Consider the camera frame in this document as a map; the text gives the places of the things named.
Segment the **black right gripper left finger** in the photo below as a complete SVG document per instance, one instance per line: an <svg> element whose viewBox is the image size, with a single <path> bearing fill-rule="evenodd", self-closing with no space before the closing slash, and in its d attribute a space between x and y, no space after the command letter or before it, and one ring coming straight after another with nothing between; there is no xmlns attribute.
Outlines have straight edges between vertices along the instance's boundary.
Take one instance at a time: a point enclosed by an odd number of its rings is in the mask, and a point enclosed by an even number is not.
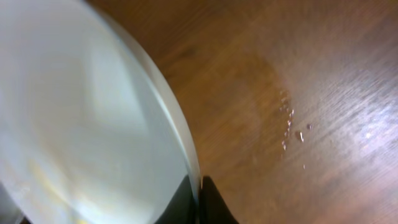
<svg viewBox="0 0 398 224"><path fill-rule="evenodd" d="M155 224L194 224L195 222L196 203L190 179L186 175Z"/></svg>

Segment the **white plate yellow stain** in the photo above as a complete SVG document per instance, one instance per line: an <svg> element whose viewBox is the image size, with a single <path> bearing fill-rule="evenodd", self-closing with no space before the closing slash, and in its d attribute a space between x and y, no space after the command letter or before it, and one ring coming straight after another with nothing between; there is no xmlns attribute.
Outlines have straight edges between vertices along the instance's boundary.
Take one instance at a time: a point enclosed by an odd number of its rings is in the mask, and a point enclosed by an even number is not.
<svg viewBox="0 0 398 224"><path fill-rule="evenodd" d="M84 1L1 2L1 182L31 223L155 223L200 169L154 61Z"/></svg>

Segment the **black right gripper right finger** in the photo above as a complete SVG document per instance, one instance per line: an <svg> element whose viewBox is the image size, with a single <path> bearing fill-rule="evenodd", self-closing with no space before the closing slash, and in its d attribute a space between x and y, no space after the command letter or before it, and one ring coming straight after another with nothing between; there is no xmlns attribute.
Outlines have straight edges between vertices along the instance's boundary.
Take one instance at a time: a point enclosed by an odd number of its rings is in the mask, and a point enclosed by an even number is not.
<svg viewBox="0 0 398 224"><path fill-rule="evenodd" d="M238 224L210 176L202 179L199 219L200 224Z"/></svg>

